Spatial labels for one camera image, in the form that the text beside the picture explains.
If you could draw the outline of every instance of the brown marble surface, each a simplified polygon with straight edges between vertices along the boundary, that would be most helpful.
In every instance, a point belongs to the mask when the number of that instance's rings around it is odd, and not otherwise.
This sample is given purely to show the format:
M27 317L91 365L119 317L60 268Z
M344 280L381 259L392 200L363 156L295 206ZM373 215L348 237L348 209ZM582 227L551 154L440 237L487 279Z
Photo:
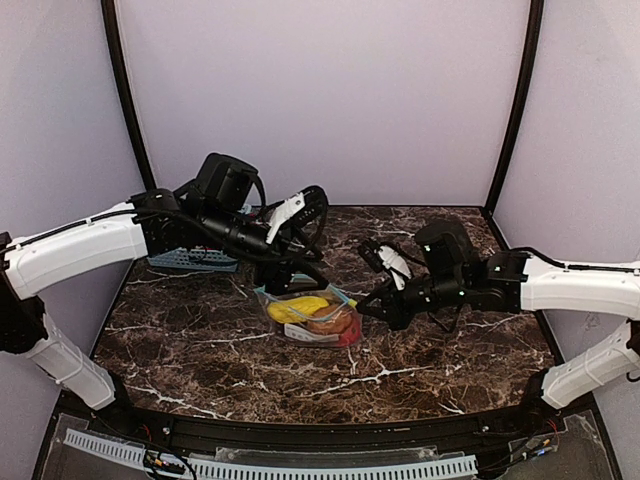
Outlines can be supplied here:
M476 208L333 207L323 272L353 298L383 280L355 247L395 241L457 218L483 255L498 249ZM533 372L553 364L532 315L463 310L443 333L424 316L390 332L365 318L349 349L300 348L274 335L253 293L252 268L225 273L158 270L139 261L105 328L96 360L120 374L135 404L250 422L373 423L514 405Z

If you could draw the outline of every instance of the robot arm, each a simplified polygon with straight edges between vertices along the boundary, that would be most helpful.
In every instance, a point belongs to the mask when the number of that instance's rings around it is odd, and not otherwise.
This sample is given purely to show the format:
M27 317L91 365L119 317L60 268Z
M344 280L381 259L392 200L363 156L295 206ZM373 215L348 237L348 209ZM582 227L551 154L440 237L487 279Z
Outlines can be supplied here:
M126 404L126 391L118 379L55 326L38 293L105 265L179 247L219 248L259 266L277 264L278 268L256 277L268 291L284 288L282 283L295 268L313 275L304 255L307 251L315 252L315 259L321 255L314 244L322 228L309 239L302 227L326 216L324 191L307 187L293 200L269 207L273 221L261 222L259 217L237 213L254 184L259 185L265 210L257 170L238 159L212 154L197 178L175 194L164 189L145 192L93 217L31 237L11 240L8 233L0 234L0 351L30 358L94 410ZM290 251L294 241L304 247ZM314 278L320 288L328 283L317 272Z
M518 313L545 309L593 311L629 320L570 361L534 374L522 405L546 412L633 370L640 369L640 262L565 263L531 249L499 252L480 260L464 228L436 222L415 235L429 274L402 289L391 280L358 303L358 311L406 328L414 315L447 306ZM379 251L363 243L360 255L376 271Z

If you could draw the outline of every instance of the yellow banana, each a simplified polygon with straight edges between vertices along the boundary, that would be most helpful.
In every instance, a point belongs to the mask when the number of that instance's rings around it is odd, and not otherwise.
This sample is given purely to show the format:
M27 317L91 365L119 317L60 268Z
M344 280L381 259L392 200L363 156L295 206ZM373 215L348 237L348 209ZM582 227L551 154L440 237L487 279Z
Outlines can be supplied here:
M301 315L310 317L316 311L328 306L329 302L322 297L297 297L270 303L267 307L267 313L278 323L300 323L307 321Z

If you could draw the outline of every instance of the lavender wall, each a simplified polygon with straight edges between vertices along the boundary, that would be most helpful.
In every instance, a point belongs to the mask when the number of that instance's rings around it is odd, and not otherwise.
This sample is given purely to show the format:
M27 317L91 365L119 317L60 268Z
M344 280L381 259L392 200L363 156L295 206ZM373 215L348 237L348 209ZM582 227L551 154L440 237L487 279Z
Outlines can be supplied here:
M0 2L0 231L36 233L142 190L101 22L97 1ZM42 295L85 352L124 268ZM31 478L58 389L9 354L0 354L0 385L0 478Z
M528 0L128 0L130 78L159 183L211 151L271 199L483 204Z
M557 258L640 258L640 5L547 2L536 69L496 218L512 246ZM566 357L624 319L549 312ZM624 478L640 472L640 390L596 392Z

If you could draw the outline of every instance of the black cable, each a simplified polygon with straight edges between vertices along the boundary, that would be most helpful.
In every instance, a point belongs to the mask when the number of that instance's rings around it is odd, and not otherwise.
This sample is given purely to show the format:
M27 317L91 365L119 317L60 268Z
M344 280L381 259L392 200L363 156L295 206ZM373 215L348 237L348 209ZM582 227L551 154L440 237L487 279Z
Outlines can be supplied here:
M305 247L302 250L298 250L298 251L290 253L288 255L282 255L282 256L278 256L278 255L272 255L272 256L253 255L253 254L251 254L249 252L246 252L245 250L242 250L242 249L236 247L232 243L227 242L224 238L221 238L221 237L215 235L213 232L209 231L209 229L207 229L202 223L200 223L197 220L191 218L190 216L188 216L187 214L185 214L183 212L173 212L173 211L166 211L166 210L140 208L140 209L135 209L135 210L117 210L117 211L114 211L114 212L106 212L106 213L102 213L100 215L96 215L95 217L90 217L88 219L77 220L75 222L69 223L67 225L63 225L61 227L55 228L55 229L50 230L48 232L42 233L40 235L36 235L34 237L31 237L31 238L29 238L27 240L24 240L24 241L20 242L20 243L16 243L14 245L6 247L6 248L0 250L0 256L6 254L8 252L11 252L13 250L16 250L18 245L21 245L21 246L31 245L31 244L33 244L35 242L39 242L40 240L44 240L46 238L52 237L52 236L57 235L59 233L65 232L67 230L71 230L72 228L81 227L81 226L87 225L89 223L97 222L99 220L104 220L104 219L111 218L111 217L117 217L117 216L120 216L120 215L136 215L136 214L139 215L139 214L145 214L145 213L150 214L150 215L162 215L162 216L165 216L165 217L168 217L168 218L178 218L178 219L182 220L183 222L188 223L188 224L192 225L193 227L195 227L196 229L198 229L207 238L210 238L214 242L223 245L223 247L225 249L227 249L228 251L230 251L234 255L242 257L242 258L244 258L246 260L250 260L250 261L253 261L253 262L282 262L282 261L297 260L297 259L302 258L307 252L309 252L315 246L315 244L318 242L318 240L320 240L320 237L322 236L322 232L323 232L324 227L325 227L326 222L327 222L328 201L326 201L326 197L325 197L325 205L324 205L324 208L323 208L322 216L320 218L320 221L318 223L318 227L316 228L316 231L315 231L314 235L309 240L309 244L305 245Z
M547 257L544 253L536 250L533 247L516 247L516 248L512 248L511 249L512 252L526 252L526 253L530 253L536 257L538 257L540 260L542 260L543 262L548 263L549 265L553 265L554 267L558 267L558 268L565 268L566 265L562 262L559 262L558 260L554 260L551 257Z
M618 273L635 273L636 272L635 268L628 268L628 267L609 267L606 265L579 265L579 264L562 263L558 260L554 260L553 258L548 257L544 253L532 247L516 247L516 248L512 248L511 251L531 253L532 255L538 257L543 262L548 263L549 265L552 265L557 268L562 268L563 270L574 270L577 272L584 272L584 271L618 272Z
M508 468L505 466L498 466L499 464L501 464L502 462L504 462L505 460L509 460L512 456L516 455L516 453L519 453L520 450L522 450L523 448L525 448L527 446L527 443L529 443L531 441L532 438L534 438L536 435L540 434L542 430L536 430L535 432L533 432L531 435L529 435L527 438L525 438L524 440L522 440L522 442L520 442L518 444L518 446L516 448L514 448L513 450L511 450L507 455L505 455L504 457L502 457L500 460L497 460L485 467L479 468L478 472L484 472L484 471L489 471L489 470L497 470L497 469L502 469L502 468Z
M320 237L322 236L322 232L327 223L327 214L328 214L327 207L328 207L328 202L326 201L326 197L325 197L325 205L323 208L322 216L320 217L320 221L318 222L316 231L314 232L313 236L309 240L309 244L305 245L304 248L289 254L271 255L271 256L254 255L252 253L247 252L246 250L238 248L233 243L225 240L223 237L220 237L215 233L211 232L204 224L200 223L194 218L191 218L189 215L183 212L157 210L157 209L151 209L151 208L137 208L134 211L139 214L159 215L167 218L179 219L184 223L187 223L192 227L194 227L195 229L197 229L198 231L200 231L205 237L211 239L213 242L222 245L223 249L227 250L234 256L237 256L245 260L250 260L252 262L268 263L268 262L283 262L283 261L290 261L290 260L298 260L304 257L304 255L307 252L309 252L315 246L316 243L318 243L318 240L320 240Z
M158 453L164 452L164 453L168 453L169 455L173 455L173 457L178 459L182 464L184 464L184 466L187 468L187 470L189 470L193 480L198 480L198 475L196 474L196 471L193 469L191 464L182 455L174 452L170 448L163 447L162 445L158 445L157 443L150 442L149 440L143 440L143 439L140 439L140 438L130 437L129 435L124 435L124 434L118 432L111 425L109 425L104 418L102 418L100 415L98 415L96 413L92 413L91 416L94 417L94 418L97 418L100 421L100 423L102 423L102 425L104 425L108 430L110 430L112 433L114 433L115 436L118 437L118 438L123 438L125 440L129 440L130 442L142 443L145 446L145 449L148 449L149 447L152 447L152 448L158 450Z
M83 225L88 225L90 223L94 223L99 220L104 220L106 218L118 217L120 215L136 215L136 211L135 210L117 210L114 212L102 213L100 215L96 215L95 217L90 217L85 220L77 220L73 223L68 223L67 225L63 225L53 230L49 230L48 232L41 233L40 235L36 235L22 242L6 247L0 250L0 256L4 255L5 253L14 251L18 247L18 245L21 245L23 247L27 245L31 245L32 243L39 242L40 240L44 240L49 237L53 237L54 235L58 235L59 233L66 232L67 230L71 230L72 228L82 227Z

